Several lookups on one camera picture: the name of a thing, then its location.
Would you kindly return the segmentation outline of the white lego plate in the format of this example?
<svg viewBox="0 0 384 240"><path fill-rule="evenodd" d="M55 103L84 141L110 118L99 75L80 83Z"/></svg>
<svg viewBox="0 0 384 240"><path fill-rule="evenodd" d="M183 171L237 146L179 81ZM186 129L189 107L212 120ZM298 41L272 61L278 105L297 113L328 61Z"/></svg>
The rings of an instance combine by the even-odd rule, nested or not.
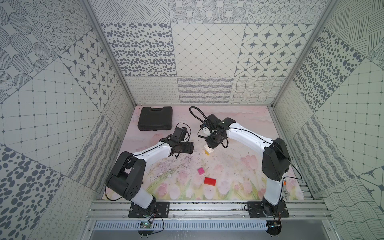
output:
<svg viewBox="0 0 384 240"><path fill-rule="evenodd" d="M210 154L214 151L212 148L210 148L208 145L204 145L205 151L209 152Z"/></svg>

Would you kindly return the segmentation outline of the pink lego brick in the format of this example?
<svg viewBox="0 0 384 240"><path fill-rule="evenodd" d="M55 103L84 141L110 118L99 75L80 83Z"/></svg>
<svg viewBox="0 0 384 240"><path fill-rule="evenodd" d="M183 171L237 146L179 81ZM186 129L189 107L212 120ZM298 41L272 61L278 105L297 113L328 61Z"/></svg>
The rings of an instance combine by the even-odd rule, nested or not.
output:
<svg viewBox="0 0 384 240"><path fill-rule="evenodd" d="M199 175L203 175L205 173L205 170L203 168L198 169Z"/></svg>

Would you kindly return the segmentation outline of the red lego brick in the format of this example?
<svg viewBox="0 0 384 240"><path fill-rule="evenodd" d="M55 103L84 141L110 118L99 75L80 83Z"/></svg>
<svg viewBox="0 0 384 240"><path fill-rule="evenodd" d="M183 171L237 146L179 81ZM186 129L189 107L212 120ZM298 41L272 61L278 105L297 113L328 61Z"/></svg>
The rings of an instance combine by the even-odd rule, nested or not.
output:
<svg viewBox="0 0 384 240"><path fill-rule="evenodd" d="M205 177L204 184L209 186L215 186L216 185L216 179Z"/></svg>

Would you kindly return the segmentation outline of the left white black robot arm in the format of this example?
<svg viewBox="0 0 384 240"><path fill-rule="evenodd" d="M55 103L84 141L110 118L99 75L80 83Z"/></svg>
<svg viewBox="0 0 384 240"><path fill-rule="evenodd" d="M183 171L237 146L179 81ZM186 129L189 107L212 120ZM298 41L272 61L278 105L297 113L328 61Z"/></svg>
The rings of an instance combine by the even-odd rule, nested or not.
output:
<svg viewBox="0 0 384 240"><path fill-rule="evenodd" d="M136 153L122 152L106 178L106 187L123 199L131 201L147 215L155 211L156 198L142 188L146 168L167 157L192 154L194 143L185 127L176 127L174 133Z"/></svg>

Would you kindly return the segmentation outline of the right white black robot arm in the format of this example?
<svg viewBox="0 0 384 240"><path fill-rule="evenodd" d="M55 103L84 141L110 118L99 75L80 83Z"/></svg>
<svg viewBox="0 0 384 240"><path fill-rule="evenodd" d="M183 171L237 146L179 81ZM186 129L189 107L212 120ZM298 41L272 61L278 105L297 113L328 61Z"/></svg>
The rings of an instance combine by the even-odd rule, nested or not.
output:
<svg viewBox="0 0 384 240"><path fill-rule="evenodd" d="M275 140L258 135L237 123L231 118L219 120L215 115L209 115L202 120L200 131L211 149L219 145L226 147L224 141L235 140L262 157L262 172L267 177L266 192L262 198L262 206L267 216L276 214L283 202L283 182L288 173L291 159L284 140Z"/></svg>

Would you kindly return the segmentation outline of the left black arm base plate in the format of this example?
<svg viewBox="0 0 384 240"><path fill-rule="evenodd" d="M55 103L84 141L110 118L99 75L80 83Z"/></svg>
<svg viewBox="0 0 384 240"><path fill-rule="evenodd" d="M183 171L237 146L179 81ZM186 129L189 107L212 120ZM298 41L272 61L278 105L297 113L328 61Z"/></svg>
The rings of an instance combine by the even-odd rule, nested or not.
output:
<svg viewBox="0 0 384 240"><path fill-rule="evenodd" d="M153 202L146 209L135 203L131 203L129 218L150 218L157 217L167 218L169 216L170 202Z"/></svg>

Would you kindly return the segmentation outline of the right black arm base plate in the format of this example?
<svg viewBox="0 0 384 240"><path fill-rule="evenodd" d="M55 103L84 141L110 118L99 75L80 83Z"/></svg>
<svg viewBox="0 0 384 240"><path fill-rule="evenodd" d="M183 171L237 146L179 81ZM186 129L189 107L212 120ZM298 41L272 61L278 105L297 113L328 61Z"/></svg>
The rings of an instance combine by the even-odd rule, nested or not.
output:
<svg viewBox="0 0 384 240"><path fill-rule="evenodd" d="M276 206L264 204L262 201L247 202L245 210L249 212L250 218L288 218L290 216L285 201L281 201Z"/></svg>

